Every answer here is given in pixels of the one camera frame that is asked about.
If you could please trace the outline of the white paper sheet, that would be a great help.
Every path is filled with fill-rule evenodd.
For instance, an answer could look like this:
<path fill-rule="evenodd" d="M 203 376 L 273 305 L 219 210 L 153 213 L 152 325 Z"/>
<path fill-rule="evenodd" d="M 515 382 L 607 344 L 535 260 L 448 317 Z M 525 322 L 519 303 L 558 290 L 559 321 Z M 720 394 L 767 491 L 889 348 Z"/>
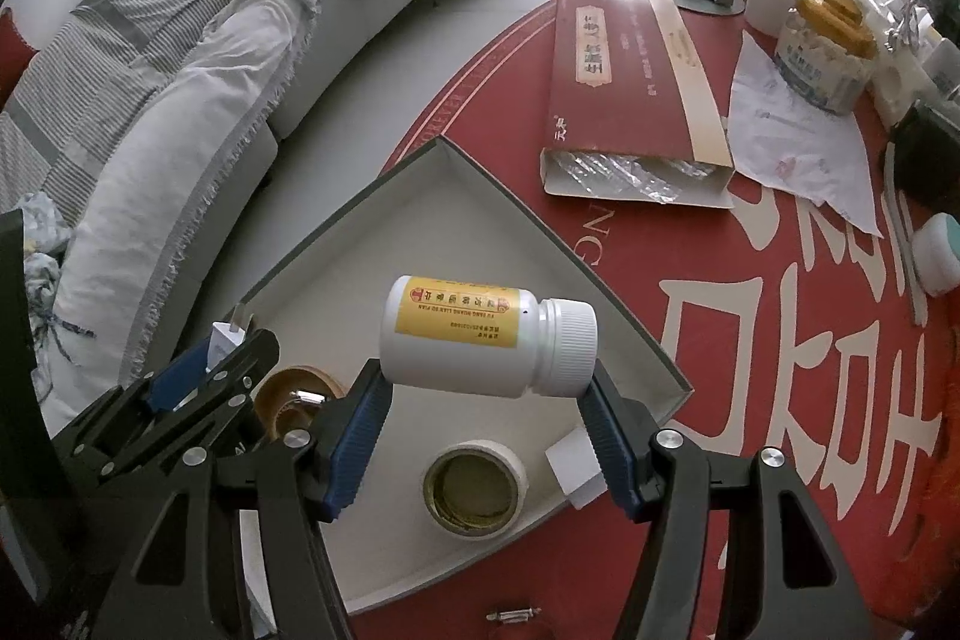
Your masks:
<path fill-rule="evenodd" d="M 743 177 L 817 206 L 878 236 L 866 143 L 856 119 L 823 112 L 789 88 L 750 32 L 732 76 L 727 141 Z"/>

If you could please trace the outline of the black bag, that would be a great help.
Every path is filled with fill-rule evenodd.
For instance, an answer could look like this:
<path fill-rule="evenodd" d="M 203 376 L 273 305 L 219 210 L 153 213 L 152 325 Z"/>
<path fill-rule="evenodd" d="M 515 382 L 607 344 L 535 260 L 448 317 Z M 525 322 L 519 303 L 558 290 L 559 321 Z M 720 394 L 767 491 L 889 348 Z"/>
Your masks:
<path fill-rule="evenodd" d="M 926 101 L 914 101 L 890 130 L 896 188 L 934 213 L 960 216 L 958 124 Z"/>

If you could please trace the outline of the tan ring-shaped tray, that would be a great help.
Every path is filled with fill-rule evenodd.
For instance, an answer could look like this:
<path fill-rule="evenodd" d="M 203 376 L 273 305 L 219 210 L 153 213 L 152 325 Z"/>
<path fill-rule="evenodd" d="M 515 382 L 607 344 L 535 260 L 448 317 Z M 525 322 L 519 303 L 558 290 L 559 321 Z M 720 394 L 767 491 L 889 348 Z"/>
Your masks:
<path fill-rule="evenodd" d="M 345 386 L 324 370 L 290 365 L 262 380 L 252 401 L 268 440 L 278 440 L 293 429 L 308 431 L 320 406 L 345 393 Z"/>

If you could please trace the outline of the large red flat box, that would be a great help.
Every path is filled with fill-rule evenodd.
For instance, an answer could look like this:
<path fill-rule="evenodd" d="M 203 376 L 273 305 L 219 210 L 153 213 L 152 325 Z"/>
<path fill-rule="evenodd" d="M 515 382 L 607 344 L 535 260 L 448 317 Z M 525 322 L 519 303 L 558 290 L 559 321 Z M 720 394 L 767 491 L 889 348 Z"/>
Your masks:
<path fill-rule="evenodd" d="M 729 211 L 726 130 L 674 0 L 555 2 L 545 193 Z"/>

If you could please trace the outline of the white teal lidded jar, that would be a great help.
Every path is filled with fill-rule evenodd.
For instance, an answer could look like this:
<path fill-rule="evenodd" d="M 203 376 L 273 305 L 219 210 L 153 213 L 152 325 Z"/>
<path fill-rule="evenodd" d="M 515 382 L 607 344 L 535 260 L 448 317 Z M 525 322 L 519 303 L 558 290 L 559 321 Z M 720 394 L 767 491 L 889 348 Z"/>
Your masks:
<path fill-rule="evenodd" d="M 924 292 L 940 298 L 960 284 L 958 221 L 950 214 L 935 213 L 911 241 L 914 266 Z"/>

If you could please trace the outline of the white pill bottle yellow label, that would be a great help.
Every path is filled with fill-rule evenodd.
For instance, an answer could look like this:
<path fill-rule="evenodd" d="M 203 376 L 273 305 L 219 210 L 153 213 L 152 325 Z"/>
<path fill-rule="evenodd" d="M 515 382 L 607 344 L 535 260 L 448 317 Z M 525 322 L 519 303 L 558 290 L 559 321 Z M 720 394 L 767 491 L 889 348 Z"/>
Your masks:
<path fill-rule="evenodd" d="M 394 385 L 511 399 L 583 396 L 597 351 L 587 302 L 410 275 L 394 281 L 379 337 L 381 372 Z"/>

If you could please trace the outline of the grey shallow cardboard box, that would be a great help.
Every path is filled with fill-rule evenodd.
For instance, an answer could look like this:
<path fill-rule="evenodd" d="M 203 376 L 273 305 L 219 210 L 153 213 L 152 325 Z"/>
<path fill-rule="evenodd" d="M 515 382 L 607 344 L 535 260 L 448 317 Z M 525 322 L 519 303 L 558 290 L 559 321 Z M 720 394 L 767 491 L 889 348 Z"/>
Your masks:
<path fill-rule="evenodd" d="M 386 422 L 322 530 L 345 608 L 402 598 L 565 505 L 548 450 L 594 374 L 669 420 L 692 388 L 659 343 L 485 169 L 434 140 L 247 296 L 283 365 L 379 369 Z"/>

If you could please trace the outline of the clear tub yellow lid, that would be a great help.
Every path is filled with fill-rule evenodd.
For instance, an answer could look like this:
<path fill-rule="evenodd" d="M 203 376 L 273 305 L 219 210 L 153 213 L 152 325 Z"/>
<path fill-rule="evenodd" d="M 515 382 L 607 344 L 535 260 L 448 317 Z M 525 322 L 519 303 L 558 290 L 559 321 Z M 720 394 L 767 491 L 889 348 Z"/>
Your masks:
<path fill-rule="evenodd" d="M 854 0 L 796 0 L 782 25 L 775 64 L 807 103 L 846 115 L 874 74 L 877 42 Z"/>

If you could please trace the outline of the small white box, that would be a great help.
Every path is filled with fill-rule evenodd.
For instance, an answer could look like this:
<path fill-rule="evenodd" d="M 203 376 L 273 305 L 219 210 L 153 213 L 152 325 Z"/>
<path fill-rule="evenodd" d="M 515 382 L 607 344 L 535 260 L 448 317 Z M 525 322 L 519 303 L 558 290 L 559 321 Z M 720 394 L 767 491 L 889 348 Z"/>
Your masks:
<path fill-rule="evenodd" d="M 545 452 L 550 470 L 569 505 L 583 510 L 607 492 L 607 482 L 589 435 L 578 427 Z"/>

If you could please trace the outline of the white power plug adapter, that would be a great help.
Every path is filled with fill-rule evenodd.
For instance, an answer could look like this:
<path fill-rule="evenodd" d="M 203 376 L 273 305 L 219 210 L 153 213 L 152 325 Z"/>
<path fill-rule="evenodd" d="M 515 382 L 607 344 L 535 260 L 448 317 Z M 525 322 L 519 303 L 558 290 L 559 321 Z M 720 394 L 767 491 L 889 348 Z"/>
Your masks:
<path fill-rule="evenodd" d="M 245 316 L 245 305 L 238 302 L 228 319 L 213 321 L 210 338 L 206 346 L 206 370 L 212 372 L 215 367 L 245 341 L 249 328 L 249 319 Z"/>

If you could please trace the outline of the white tape roll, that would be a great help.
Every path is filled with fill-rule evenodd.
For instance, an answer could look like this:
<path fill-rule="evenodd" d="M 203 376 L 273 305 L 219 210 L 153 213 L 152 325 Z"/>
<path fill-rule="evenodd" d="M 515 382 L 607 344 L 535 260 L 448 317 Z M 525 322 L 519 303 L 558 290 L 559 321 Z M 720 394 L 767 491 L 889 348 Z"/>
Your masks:
<path fill-rule="evenodd" d="M 421 479 L 421 498 L 434 525 L 469 541 L 487 541 L 511 530 L 528 492 L 526 466 L 493 440 L 444 448 Z"/>

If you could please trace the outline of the grey covered sofa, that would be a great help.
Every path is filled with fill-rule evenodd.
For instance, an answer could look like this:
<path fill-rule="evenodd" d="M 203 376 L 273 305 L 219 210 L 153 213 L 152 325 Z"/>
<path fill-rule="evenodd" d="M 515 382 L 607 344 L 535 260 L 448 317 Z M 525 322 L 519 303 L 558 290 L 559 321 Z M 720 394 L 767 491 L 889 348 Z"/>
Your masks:
<path fill-rule="evenodd" d="M 203 276 L 290 135 L 410 0 L 82 0 L 2 112 L 2 205 L 68 237 L 28 339 L 57 434 L 176 346 Z"/>

